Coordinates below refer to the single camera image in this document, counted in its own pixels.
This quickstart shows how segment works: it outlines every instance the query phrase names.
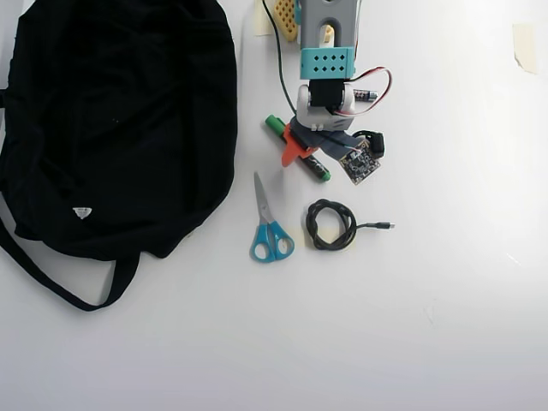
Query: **white table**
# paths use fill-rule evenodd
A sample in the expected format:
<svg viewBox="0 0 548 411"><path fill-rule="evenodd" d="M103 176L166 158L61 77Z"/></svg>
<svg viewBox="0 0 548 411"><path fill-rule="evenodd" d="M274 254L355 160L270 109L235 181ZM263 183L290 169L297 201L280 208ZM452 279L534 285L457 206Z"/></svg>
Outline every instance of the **white table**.
<svg viewBox="0 0 548 411"><path fill-rule="evenodd" d="M545 410L548 80L517 67L511 30L548 20L545 0L365 0L357 67L386 65L395 85L354 124L387 145L357 188L325 157L327 184L282 169L261 126L290 114L273 37L253 36L250 0L221 3L241 94L229 197L167 260L143 257L124 298L99 313L71 308L0 253L0 409ZM298 50L283 48L295 96ZM254 170L297 242L273 265L248 255ZM397 227L318 252L302 220L320 198ZM326 236L338 228L320 223ZM20 243L99 301L110 264Z"/></svg>

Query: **black bag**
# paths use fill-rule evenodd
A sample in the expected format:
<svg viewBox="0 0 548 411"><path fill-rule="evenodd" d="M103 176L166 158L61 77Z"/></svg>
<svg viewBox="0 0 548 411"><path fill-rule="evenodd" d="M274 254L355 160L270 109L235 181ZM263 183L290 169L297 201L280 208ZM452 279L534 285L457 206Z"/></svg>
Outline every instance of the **black bag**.
<svg viewBox="0 0 548 411"><path fill-rule="evenodd" d="M0 104L15 233L115 260L110 294L94 306L54 283L2 222L0 246L82 310L117 301L141 252L167 257L228 194L236 65L215 0L37 0L19 20Z"/></svg>

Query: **marker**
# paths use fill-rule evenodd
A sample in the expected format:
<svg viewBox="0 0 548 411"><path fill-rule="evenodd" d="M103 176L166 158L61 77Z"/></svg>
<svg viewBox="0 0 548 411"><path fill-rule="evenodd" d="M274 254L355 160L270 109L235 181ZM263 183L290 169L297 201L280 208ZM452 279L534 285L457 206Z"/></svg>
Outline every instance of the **marker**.
<svg viewBox="0 0 548 411"><path fill-rule="evenodd" d="M274 116L268 116L265 121L266 125L276 133L276 135L285 141L283 137L283 131L285 130L285 124L283 121ZM310 156L307 158L300 158L306 167L312 171L312 173L318 177L322 182L328 182L331 179L331 173L321 164L317 158Z"/></svg>

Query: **scissors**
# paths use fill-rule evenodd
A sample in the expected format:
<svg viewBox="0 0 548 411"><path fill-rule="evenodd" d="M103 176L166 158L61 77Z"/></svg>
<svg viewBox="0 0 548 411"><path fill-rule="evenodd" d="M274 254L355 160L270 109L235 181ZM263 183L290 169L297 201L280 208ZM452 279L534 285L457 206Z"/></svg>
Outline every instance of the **scissors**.
<svg viewBox="0 0 548 411"><path fill-rule="evenodd" d="M257 206L259 207L259 229L253 242L251 250L252 256L261 263L271 263L280 259L288 258L295 250L295 242L283 231L280 224L274 219L271 209L266 200L265 188L260 180L259 173L255 171L255 194L257 195ZM284 252L280 248L280 243L284 243L287 250ZM263 246L266 250L266 256L261 258L257 254L257 247Z"/></svg>

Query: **black cable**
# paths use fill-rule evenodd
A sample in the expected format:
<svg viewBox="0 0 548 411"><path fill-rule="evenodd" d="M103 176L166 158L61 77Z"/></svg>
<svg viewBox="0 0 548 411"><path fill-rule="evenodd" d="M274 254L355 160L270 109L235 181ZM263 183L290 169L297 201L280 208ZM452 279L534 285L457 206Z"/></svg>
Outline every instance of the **black cable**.
<svg viewBox="0 0 548 411"><path fill-rule="evenodd" d="M342 223L344 224L344 232L339 238L331 243L323 240L318 235L318 223L316 222L316 217L318 216L318 214L326 208L329 208L336 212L341 218ZM341 203L337 203L336 201L318 200L308 208L307 231L313 239L314 246L318 250L342 250L348 247L352 243L352 241L354 241L358 229L363 228L393 229L394 225L391 223L366 223L358 225L356 222L356 218L354 217L354 214L350 211L350 209L347 206L342 205Z"/></svg>
<svg viewBox="0 0 548 411"><path fill-rule="evenodd" d="M282 47L280 46L280 35L277 32L276 23L274 22L274 19L272 18L271 12L268 9L268 6L266 5L265 0L263 0L263 7L265 7L265 11L268 14L268 18L270 19L272 27L274 27L274 33L276 34L277 67L280 74L280 83L282 83L283 94L285 94L285 98L288 100L289 107L291 107L291 111L293 111L293 114L297 114L297 110L295 109L295 106L293 105L293 102L291 101L291 97L289 96L288 89L285 86L285 81L283 80Z"/></svg>

